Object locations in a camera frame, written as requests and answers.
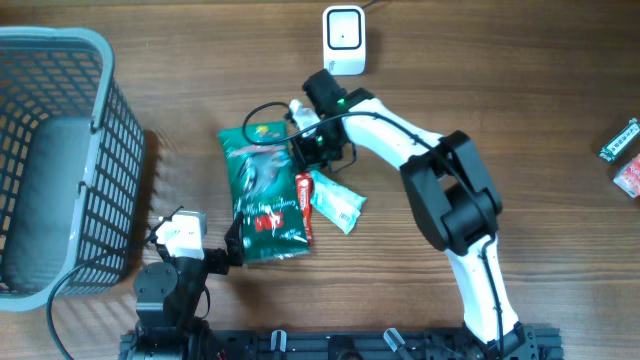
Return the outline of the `white green box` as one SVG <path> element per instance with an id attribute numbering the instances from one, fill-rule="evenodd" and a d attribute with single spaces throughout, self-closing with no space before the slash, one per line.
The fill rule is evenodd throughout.
<path id="1" fill-rule="evenodd" d="M 608 163 L 614 162 L 639 137 L 639 132 L 638 120 L 630 119 L 623 130 L 601 148 L 599 157 Z"/>

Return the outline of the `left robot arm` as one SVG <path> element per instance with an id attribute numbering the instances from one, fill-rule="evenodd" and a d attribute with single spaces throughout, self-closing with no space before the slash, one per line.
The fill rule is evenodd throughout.
<path id="1" fill-rule="evenodd" d="M 178 207 L 161 217 L 147 238 L 161 257 L 144 266 L 134 281 L 139 317 L 134 330 L 121 338 L 121 359 L 225 359 L 222 343 L 196 310 L 210 299 L 206 279 L 226 275 L 245 262 L 242 212 L 224 236 L 224 248 L 207 248 L 207 216 Z"/>

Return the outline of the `red Nescafe stick sachet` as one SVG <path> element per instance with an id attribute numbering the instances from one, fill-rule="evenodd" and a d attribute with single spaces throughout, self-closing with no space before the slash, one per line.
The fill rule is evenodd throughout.
<path id="1" fill-rule="evenodd" d="M 297 194 L 300 210 L 303 216 L 303 224 L 305 227 L 306 237 L 309 245 L 313 242 L 313 233 L 311 228 L 311 195 L 312 195 L 312 178 L 309 173 L 299 173 L 295 176 Z"/>

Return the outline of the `pink Kleenex tissue pack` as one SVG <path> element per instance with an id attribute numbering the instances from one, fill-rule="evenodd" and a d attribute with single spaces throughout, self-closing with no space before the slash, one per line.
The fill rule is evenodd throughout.
<path id="1" fill-rule="evenodd" d="M 639 163 L 640 155 L 637 155 L 621 168 L 613 179 L 613 182 L 631 198 L 638 198 L 640 193 Z"/>

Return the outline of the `light green wipes packet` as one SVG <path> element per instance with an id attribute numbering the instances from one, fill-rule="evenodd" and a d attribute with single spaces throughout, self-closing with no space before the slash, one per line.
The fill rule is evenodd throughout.
<path id="1" fill-rule="evenodd" d="M 356 225 L 367 198 L 334 182 L 320 171 L 310 172 L 313 181 L 311 205 L 345 235 Z"/>

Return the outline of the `green 3M gloves packet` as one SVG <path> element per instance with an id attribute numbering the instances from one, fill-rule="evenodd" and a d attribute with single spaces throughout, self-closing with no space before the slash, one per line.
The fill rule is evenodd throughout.
<path id="1" fill-rule="evenodd" d="M 242 214 L 245 262 L 310 252 L 284 122 L 227 128 L 218 133 L 226 160 L 232 213 Z"/>

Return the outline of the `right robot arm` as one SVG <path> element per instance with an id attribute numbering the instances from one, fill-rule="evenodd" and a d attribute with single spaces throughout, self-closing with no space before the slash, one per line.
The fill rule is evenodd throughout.
<path id="1" fill-rule="evenodd" d="M 470 137 L 427 131 L 394 114 L 364 88 L 342 88 L 326 70 L 302 85 L 309 110 L 292 110 L 291 143 L 302 168 L 327 167 L 343 147 L 364 147 L 400 174 L 416 226 L 451 265 L 466 330 L 489 359 L 507 353 L 520 321 L 501 274 L 498 217 L 503 203 Z"/>

